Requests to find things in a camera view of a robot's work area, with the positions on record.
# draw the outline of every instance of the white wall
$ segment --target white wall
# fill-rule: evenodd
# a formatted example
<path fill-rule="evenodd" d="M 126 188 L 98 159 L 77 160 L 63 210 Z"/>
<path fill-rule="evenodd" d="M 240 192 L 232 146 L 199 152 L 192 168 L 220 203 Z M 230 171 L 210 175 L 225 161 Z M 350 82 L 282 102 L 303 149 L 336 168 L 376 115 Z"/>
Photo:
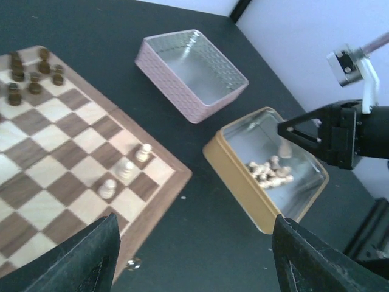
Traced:
<path fill-rule="evenodd" d="M 306 111 L 358 99 L 362 83 L 342 88 L 326 61 L 344 43 L 363 46 L 389 30 L 388 0 L 253 0 L 238 27 Z M 389 105 L 389 45 L 370 58 L 381 79 L 379 101 Z M 356 167 L 372 196 L 389 198 L 384 159 L 364 158 Z"/>
<path fill-rule="evenodd" d="M 141 0 L 167 6 L 229 16 L 238 0 Z"/>

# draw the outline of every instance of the robotic arm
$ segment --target robotic arm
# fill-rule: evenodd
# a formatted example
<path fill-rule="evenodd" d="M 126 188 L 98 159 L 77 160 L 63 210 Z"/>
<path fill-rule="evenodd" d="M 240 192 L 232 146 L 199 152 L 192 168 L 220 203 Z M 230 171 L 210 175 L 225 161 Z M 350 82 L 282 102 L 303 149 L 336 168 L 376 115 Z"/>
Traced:
<path fill-rule="evenodd" d="M 389 32 L 356 50 L 345 46 L 327 56 L 343 87 L 364 81 L 362 99 L 343 100 L 278 124 L 281 137 L 329 165 L 353 169 L 362 157 L 389 159 L 389 106 L 378 105 L 379 78 L 368 55 L 389 43 Z M 317 120 L 317 136 L 296 129 Z"/>

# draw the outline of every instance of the brown chess piece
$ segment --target brown chess piece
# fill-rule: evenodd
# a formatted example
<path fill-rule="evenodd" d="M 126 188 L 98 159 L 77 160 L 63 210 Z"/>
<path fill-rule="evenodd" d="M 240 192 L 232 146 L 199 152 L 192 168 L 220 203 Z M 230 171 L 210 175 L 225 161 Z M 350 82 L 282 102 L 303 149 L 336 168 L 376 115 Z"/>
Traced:
<path fill-rule="evenodd" d="M 18 106 L 22 103 L 22 95 L 16 83 L 10 83 L 8 85 L 8 103 L 11 106 Z"/>
<path fill-rule="evenodd" d="M 63 78 L 63 67 L 61 65 L 54 66 L 54 75 L 52 77 L 52 82 L 54 85 L 61 86 L 64 83 Z"/>
<path fill-rule="evenodd" d="M 37 72 L 30 74 L 30 84 L 29 84 L 29 93 L 39 94 L 42 92 L 42 85 L 39 84 L 41 80 L 41 75 Z"/>
<path fill-rule="evenodd" d="M 42 74 L 50 74 L 51 68 L 50 64 L 48 62 L 50 58 L 50 52 L 45 47 L 41 47 L 38 50 L 38 55 L 41 59 L 41 61 L 38 63 L 38 71 Z"/>

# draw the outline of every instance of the dark table surface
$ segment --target dark table surface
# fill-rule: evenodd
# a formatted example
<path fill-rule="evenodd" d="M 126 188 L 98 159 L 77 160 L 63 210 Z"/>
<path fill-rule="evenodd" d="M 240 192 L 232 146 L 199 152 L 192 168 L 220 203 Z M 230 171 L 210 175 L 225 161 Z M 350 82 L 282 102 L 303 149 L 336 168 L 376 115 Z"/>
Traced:
<path fill-rule="evenodd" d="M 144 37 L 198 29 L 249 79 L 243 94 L 192 125 L 135 66 Z M 258 231 L 202 154 L 223 125 L 264 106 L 288 119 L 302 108 L 232 21 L 130 0 L 2 0 L 0 54 L 47 46 L 128 113 L 193 177 L 138 251 L 113 291 L 279 291 L 271 236 Z M 301 224 L 342 250 L 373 204 L 347 170 L 330 182 Z"/>

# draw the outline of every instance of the wooden chessboard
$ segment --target wooden chessboard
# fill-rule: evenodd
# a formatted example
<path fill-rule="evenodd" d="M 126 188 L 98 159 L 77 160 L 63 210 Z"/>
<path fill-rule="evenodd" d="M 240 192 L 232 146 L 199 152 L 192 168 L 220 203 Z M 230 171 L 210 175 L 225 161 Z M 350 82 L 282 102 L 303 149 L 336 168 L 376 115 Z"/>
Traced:
<path fill-rule="evenodd" d="M 20 106 L 7 103 L 8 55 L 0 57 L 0 277 L 35 260 L 96 219 L 116 213 L 122 244 L 115 279 L 190 179 L 191 171 L 122 110 L 53 53 L 65 83 L 42 76 L 43 91 L 27 90 L 39 46 L 21 50 L 26 80 Z M 141 144 L 153 150 L 143 163 Z M 116 175 L 121 163 L 136 167 Z M 98 187 L 117 181 L 113 198 Z"/>

